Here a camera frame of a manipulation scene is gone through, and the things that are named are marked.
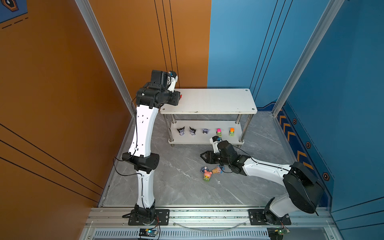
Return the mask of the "pink pig toy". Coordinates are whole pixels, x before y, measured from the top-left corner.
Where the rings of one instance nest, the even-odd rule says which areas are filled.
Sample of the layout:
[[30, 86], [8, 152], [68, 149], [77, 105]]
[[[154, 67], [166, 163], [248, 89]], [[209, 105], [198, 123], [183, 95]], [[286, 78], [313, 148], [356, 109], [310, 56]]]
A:
[[203, 180], [206, 181], [206, 182], [209, 182], [211, 177], [212, 177], [212, 172], [208, 171], [208, 170], [204, 170], [204, 173], [203, 173]]

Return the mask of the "green truck orange top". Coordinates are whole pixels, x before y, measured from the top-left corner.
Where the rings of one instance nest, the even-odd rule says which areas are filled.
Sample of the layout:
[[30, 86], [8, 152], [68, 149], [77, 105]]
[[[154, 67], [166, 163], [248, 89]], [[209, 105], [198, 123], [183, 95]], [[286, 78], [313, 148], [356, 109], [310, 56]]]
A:
[[234, 128], [230, 128], [229, 130], [229, 136], [234, 136], [235, 135], [235, 129]]

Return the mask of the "black purple kuromi figure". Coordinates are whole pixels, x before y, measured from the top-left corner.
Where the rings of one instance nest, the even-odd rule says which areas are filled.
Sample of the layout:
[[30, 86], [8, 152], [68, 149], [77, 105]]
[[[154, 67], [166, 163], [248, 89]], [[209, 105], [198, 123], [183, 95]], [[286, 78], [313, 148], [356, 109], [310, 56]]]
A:
[[185, 134], [185, 127], [178, 128], [177, 131], [178, 131], [180, 136], [183, 136]]

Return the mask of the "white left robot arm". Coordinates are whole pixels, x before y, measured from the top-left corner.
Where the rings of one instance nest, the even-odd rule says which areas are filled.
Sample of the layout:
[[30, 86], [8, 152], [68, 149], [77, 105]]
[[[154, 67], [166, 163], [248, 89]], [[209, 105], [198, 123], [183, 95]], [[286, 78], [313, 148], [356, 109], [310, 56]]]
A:
[[132, 164], [138, 178], [138, 200], [130, 213], [134, 223], [151, 225], [155, 221], [154, 173], [160, 156], [151, 152], [154, 123], [159, 109], [165, 105], [176, 106], [180, 93], [175, 91], [176, 80], [169, 84], [147, 83], [136, 96], [135, 133], [122, 160]]

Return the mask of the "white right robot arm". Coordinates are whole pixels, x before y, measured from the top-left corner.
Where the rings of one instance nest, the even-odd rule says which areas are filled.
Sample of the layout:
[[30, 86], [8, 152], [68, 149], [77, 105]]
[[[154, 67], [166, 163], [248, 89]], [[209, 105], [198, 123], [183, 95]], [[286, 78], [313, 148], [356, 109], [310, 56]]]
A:
[[247, 153], [238, 154], [236, 147], [219, 137], [211, 139], [213, 150], [200, 157], [207, 164], [218, 165], [221, 172], [229, 168], [230, 174], [258, 177], [286, 188], [286, 194], [273, 197], [262, 211], [267, 225], [278, 225], [289, 219], [289, 214], [302, 211], [314, 214], [325, 188], [321, 181], [303, 163], [280, 165], [257, 160]]

